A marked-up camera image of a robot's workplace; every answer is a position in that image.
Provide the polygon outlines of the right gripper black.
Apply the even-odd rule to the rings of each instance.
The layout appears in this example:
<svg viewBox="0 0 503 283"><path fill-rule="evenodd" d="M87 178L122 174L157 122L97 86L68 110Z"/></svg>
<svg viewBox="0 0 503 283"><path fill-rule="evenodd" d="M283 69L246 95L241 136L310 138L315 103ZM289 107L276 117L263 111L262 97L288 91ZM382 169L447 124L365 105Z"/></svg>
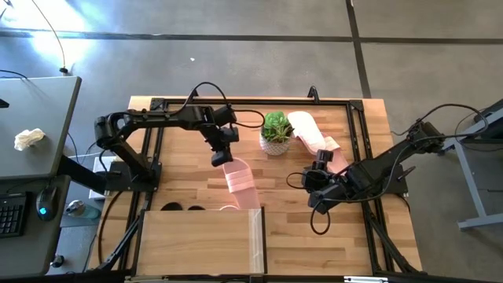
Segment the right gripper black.
<svg viewBox="0 0 503 283"><path fill-rule="evenodd" d="M320 190L332 180L333 173L328 170L327 162L324 160L332 161L333 151L319 149L317 160L303 169L301 184L307 191Z"/></svg>

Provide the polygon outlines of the grey desk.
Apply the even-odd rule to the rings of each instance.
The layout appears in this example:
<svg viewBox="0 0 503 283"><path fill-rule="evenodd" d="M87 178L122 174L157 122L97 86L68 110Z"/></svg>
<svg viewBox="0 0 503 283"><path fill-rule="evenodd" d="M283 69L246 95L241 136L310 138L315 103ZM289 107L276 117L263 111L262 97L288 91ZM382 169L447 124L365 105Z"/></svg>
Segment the grey desk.
<svg viewBox="0 0 503 283"><path fill-rule="evenodd" d="M65 141L82 80L78 76L0 79L0 194L26 193L24 232L0 238L0 281L45 275L56 255L68 189L79 165L64 154ZM41 129L46 136L24 151L14 149L23 130ZM42 221L36 197L47 186L57 188L57 213Z"/></svg>

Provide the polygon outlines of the crumpled white tissue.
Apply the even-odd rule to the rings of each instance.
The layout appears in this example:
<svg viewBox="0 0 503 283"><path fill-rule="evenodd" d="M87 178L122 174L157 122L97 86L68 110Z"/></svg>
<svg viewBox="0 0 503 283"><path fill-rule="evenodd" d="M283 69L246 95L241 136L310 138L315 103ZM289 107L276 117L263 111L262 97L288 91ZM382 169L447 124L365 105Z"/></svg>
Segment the crumpled white tissue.
<svg viewBox="0 0 503 283"><path fill-rule="evenodd" d="M44 139L45 136L46 134L39 128L35 128L34 130L23 130L14 138L14 149L17 151L24 151L27 147Z"/></svg>

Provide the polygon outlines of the succulent in white faceted pot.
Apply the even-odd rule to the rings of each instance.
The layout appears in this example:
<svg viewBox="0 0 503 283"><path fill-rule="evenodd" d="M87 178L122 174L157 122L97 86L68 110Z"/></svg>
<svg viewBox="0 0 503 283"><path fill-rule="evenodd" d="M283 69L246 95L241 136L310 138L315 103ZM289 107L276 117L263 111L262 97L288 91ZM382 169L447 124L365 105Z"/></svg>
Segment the succulent in white faceted pot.
<svg viewBox="0 0 503 283"><path fill-rule="evenodd" d="M289 148L294 128L283 112L270 112L259 135L261 149L268 155L280 156Z"/></svg>

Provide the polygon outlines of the white box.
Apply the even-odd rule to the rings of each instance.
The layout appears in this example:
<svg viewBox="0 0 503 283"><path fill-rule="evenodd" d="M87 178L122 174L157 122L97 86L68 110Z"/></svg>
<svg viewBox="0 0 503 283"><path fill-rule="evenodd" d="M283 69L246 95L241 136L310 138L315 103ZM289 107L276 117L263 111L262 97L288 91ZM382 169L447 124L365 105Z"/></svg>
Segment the white box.
<svg viewBox="0 0 503 283"><path fill-rule="evenodd" d="M98 157L94 159L94 168L93 172L97 173L99 171L103 171L105 167L107 170L110 169L112 162L115 161L116 158L114 156L103 156L101 160L99 160ZM110 192L105 191L104 194L96 193L93 190L90 191L89 193L89 199L90 200L104 200L106 197L108 197Z"/></svg>

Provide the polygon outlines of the grey metal table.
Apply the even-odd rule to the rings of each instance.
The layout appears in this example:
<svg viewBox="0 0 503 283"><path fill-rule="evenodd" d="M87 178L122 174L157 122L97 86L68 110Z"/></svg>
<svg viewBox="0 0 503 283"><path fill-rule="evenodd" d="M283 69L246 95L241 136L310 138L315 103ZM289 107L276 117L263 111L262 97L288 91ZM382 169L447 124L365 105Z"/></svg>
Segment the grey metal table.
<svg viewBox="0 0 503 283"><path fill-rule="evenodd" d="M503 99L458 123L465 121L466 129L454 130L463 136L447 139L440 152L455 152L477 213L475 218L458 222L458 227L468 230L503 224Z"/></svg>

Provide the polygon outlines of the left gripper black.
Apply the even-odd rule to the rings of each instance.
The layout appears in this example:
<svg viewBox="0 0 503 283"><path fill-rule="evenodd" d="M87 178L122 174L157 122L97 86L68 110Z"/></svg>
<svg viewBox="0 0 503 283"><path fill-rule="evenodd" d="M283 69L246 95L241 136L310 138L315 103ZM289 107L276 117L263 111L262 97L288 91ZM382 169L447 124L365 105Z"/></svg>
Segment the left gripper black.
<svg viewBox="0 0 503 283"><path fill-rule="evenodd" d="M238 129L231 126L236 121L235 117L231 117L220 121L206 119L202 122L204 141L210 145L212 151L216 152L211 157L213 167L233 161L230 151L224 151L222 154L220 151L228 150L231 142L239 141Z"/></svg>

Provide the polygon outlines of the black metal rig frame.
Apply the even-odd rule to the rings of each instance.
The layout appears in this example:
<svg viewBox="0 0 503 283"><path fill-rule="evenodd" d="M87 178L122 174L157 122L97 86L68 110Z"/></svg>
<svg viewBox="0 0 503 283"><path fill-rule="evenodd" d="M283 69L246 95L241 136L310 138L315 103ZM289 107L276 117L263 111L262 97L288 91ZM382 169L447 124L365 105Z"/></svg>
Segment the black metal rig frame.
<svg viewBox="0 0 503 283"><path fill-rule="evenodd" d="M299 188L299 174L313 156L295 139L288 151L269 156L259 145L261 115L268 112L309 112L319 129L333 137L348 160L376 156L392 146L384 102L380 99L328 99L319 103L308 98L237 98L240 140L232 144L235 157L251 168L263 211L266 273L251 275L322 276L369 275L374 267L396 269L378 237L368 236L360 204L341 204L329 215L312 212L307 193ZM157 153L162 163L160 185L148 211L161 211L178 202L183 211L193 205L205 210L236 206L223 169L210 163L211 152L196 131L167 128L162 138L143 130L134 132L129 143ZM137 279L162 276L136 274L141 228L130 244L125 266Z"/></svg>

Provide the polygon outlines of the black computer mouse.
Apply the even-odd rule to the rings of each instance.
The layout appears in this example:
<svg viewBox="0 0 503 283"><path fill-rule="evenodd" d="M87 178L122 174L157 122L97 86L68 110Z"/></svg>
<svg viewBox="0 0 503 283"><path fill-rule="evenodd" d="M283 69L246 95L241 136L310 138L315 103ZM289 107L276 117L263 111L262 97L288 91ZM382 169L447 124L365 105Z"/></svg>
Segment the black computer mouse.
<svg viewBox="0 0 503 283"><path fill-rule="evenodd" d="M47 186L36 197L36 211L42 221L52 220L57 213L57 188Z"/></svg>

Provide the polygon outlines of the black keyboard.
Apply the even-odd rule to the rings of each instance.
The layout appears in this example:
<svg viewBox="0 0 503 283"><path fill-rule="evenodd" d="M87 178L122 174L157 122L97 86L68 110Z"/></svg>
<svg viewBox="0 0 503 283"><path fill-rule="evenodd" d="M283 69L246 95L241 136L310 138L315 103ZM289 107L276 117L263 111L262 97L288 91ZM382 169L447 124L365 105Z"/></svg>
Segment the black keyboard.
<svg viewBox="0 0 503 283"><path fill-rule="evenodd" d="M23 234L26 210L26 193L0 194L0 238Z"/></svg>

